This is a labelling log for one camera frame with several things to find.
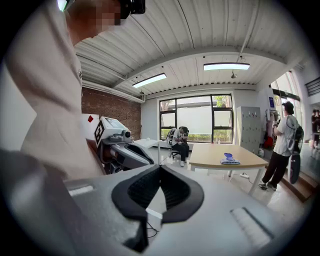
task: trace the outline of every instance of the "vent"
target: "vent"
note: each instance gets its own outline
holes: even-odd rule
[[[320,93],[320,77],[316,78],[315,80],[312,80],[311,82],[306,83],[305,87],[308,91],[309,96]]]

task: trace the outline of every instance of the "window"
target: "window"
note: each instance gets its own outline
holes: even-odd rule
[[[212,96],[212,116],[212,142],[232,143],[234,116],[231,95]]]
[[[211,142],[212,118],[210,96],[176,100],[177,127],[188,127],[190,142]]]
[[[233,109],[231,95],[205,95],[160,101],[160,138],[173,127],[185,126],[188,141],[232,143]]]
[[[176,100],[160,101],[160,139],[165,140],[173,127],[177,127]]]
[[[280,112],[281,118],[284,117],[282,103],[290,101],[293,104],[294,116],[302,125],[302,113],[300,98],[298,96],[297,84],[291,72],[286,72],[271,84],[274,94],[275,109]]]

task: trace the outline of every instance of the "white t-shirt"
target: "white t-shirt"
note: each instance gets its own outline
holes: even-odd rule
[[[173,133],[173,137],[172,137],[172,146],[174,146],[175,144],[177,144],[178,142],[175,140],[180,138],[182,136],[182,134],[180,133],[179,129],[176,129]]]
[[[66,179],[102,175],[82,132],[81,64],[57,0],[45,1],[25,22],[5,62],[37,113],[21,151],[60,170]]]
[[[293,115],[287,115],[282,118],[277,127],[277,130],[282,134],[276,137],[273,151],[279,155],[289,157],[291,154],[288,151],[288,140],[298,127],[299,123]]]

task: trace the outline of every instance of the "corrugated metal ceiling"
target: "corrugated metal ceiling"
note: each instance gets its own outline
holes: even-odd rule
[[[241,62],[250,63],[247,71],[205,71],[205,63],[235,62],[238,54],[215,54],[190,57],[158,65],[130,80],[126,76],[159,58],[209,47],[236,47],[245,41],[257,8],[254,27],[245,48],[286,58],[301,50],[293,25],[281,8],[270,1],[257,0],[146,0],[146,12],[130,15],[126,23],[113,31],[76,45],[83,79],[138,96],[142,90],[152,94],[179,87],[201,84],[257,84],[268,70],[279,68],[279,62],[261,56],[243,54]],[[132,84],[165,73],[167,79],[138,89]]]

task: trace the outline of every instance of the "wooden tabletop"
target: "wooden tabletop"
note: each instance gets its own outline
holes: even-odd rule
[[[234,159],[240,161],[241,164],[222,164],[221,159],[225,159],[224,153],[232,154]],[[194,166],[217,168],[220,170],[232,168],[261,168],[268,162],[259,156],[249,152],[239,145],[233,144],[193,144],[191,158],[189,163]]]

